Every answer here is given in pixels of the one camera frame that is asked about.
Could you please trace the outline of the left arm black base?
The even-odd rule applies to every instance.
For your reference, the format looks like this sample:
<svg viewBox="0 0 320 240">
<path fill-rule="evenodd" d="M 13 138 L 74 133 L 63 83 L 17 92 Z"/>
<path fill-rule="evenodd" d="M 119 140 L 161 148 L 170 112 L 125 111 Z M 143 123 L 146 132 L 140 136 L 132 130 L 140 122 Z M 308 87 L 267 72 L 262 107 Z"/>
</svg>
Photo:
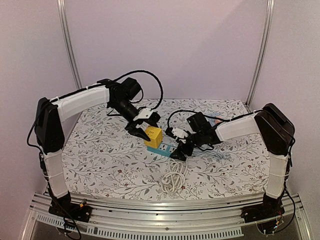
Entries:
<svg viewBox="0 0 320 240">
<path fill-rule="evenodd" d="M 73 203 L 71 196 L 65 195 L 61 198 L 52 197 L 48 212 L 59 217 L 88 223 L 92 210 L 93 208 L 87 204 L 86 199 L 83 199 L 80 203 Z"/>
</svg>

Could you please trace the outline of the yellow cube socket adapter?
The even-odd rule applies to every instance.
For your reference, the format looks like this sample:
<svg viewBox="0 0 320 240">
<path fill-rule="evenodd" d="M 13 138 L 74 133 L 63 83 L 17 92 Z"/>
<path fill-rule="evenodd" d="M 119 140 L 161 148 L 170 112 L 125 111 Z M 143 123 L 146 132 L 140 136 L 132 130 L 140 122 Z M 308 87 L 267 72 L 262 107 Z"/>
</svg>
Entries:
<svg viewBox="0 0 320 240">
<path fill-rule="evenodd" d="M 149 137 L 150 141 L 145 140 L 144 144 L 147 147 L 157 149 L 163 141 L 162 129 L 159 127 L 148 126 L 145 133 Z"/>
</svg>

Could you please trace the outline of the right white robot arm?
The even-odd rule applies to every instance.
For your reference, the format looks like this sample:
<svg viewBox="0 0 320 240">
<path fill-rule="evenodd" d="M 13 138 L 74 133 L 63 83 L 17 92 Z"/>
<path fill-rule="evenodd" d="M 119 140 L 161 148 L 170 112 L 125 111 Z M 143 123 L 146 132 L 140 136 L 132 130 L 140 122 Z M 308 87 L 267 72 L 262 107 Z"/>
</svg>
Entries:
<svg viewBox="0 0 320 240">
<path fill-rule="evenodd" d="M 209 116 L 193 112 L 187 118 L 191 132 L 168 126 L 165 134 L 178 143 L 170 157 L 185 161 L 195 148 L 201 149 L 246 135 L 259 134 L 269 154 L 270 165 L 265 195 L 272 199 L 281 197 L 292 167 L 292 147 L 295 127 L 293 123 L 273 104 L 262 109 L 231 119 L 219 119 L 215 125 L 208 121 Z"/>
</svg>

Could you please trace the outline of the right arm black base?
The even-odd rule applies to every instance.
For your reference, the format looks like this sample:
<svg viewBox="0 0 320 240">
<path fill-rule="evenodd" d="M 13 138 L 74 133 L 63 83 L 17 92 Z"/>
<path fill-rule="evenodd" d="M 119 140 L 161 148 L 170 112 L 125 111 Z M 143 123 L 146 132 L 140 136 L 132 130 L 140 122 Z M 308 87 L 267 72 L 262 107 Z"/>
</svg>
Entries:
<svg viewBox="0 0 320 240">
<path fill-rule="evenodd" d="M 262 203 L 243 207 L 240 217 L 244 219 L 245 223 L 263 220 L 256 225 L 257 229 L 263 235 L 270 235 L 274 234 L 279 225 L 284 222 L 284 213 L 281 196 L 271 198 L 264 194 Z"/>
</svg>

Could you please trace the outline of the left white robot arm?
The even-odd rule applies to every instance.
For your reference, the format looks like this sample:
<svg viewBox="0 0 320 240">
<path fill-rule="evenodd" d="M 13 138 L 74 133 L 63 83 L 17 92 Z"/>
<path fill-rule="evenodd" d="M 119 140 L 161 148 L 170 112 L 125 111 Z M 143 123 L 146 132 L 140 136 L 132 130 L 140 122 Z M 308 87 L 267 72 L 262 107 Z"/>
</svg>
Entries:
<svg viewBox="0 0 320 240">
<path fill-rule="evenodd" d="M 50 192 L 58 199 L 54 207 L 63 217 L 70 217 L 75 211 L 74 205 L 63 198 L 69 193 L 62 164 L 65 145 L 63 122 L 87 109 L 106 104 L 127 120 L 125 130 L 130 135 L 149 142 L 151 139 L 137 126 L 147 123 L 157 127 L 160 115 L 151 108 L 137 109 L 133 105 L 131 101 L 140 90 L 140 84 L 131 77 L 122 83 L 103 79 L 62 97 L 51 100 L 43 97 L 38 101 L 34 132 L 44 158 Z"/>
</svg>

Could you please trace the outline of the grey-blue power strip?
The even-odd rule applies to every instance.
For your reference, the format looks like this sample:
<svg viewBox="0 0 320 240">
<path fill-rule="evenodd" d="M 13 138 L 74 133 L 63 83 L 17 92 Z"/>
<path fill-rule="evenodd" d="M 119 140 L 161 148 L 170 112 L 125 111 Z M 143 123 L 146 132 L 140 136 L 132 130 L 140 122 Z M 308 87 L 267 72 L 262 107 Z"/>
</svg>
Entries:
<svg viewBox="0 0 320 240">
<path fill-rule="evenodd" d="M 207 118 L 207 120 L 210 122 L 211 126 L 214 126 L 216 124 L 223 122 L 222 117 L 216 112 L 210 113 L 210 114 L 208 113 L 207 115 L 210 117 L 210 118 Z"/>
</svg>

